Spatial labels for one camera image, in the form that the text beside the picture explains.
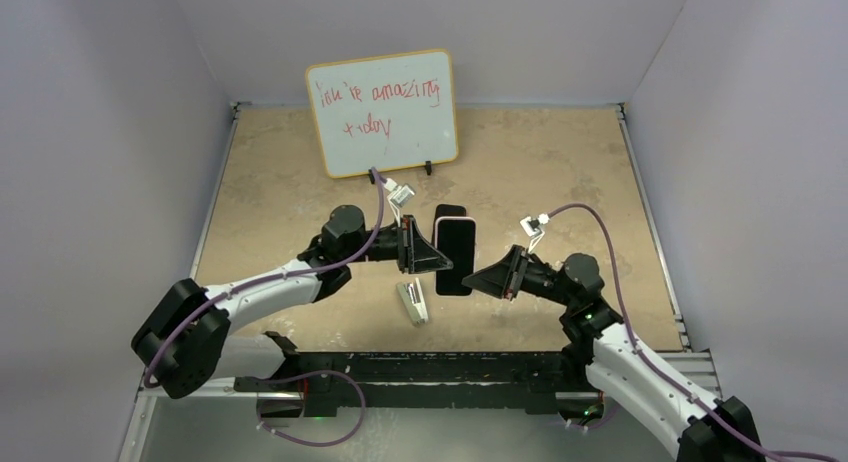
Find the black phone case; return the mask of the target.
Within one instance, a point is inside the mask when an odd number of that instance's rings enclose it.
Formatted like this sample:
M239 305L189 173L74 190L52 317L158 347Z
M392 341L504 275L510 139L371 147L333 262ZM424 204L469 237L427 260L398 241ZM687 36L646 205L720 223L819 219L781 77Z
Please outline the black phone case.
M438 220L443 217L466 217L467 209L461 205L454 204L438 204L435 209L434 219Z

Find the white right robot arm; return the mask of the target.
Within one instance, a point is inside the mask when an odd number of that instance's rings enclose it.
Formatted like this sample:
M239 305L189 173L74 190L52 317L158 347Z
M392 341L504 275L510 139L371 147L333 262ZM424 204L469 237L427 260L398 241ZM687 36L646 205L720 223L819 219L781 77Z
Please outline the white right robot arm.
M630 333L604 299L596 259L574 253L560 269L514 245L503 259L463 280L464 286L510 300L521 292L561 304L569 339L561 374L576 389L591 385L632 415L676 461L762 461L748 407L719 399Z

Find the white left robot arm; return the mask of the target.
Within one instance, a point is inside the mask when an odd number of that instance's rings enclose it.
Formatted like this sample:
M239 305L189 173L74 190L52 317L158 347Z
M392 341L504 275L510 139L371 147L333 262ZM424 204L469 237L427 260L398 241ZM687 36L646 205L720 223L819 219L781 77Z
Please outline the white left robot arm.
M396 262L400 272L449 270L452 261L427 241L412 215L367 229L363 211L336 207L308 247L283 266L227 284L175 282L131 340L145 366L142 384L174 399L212 379L228 337L242 327L338 292L352 278L350 264Z

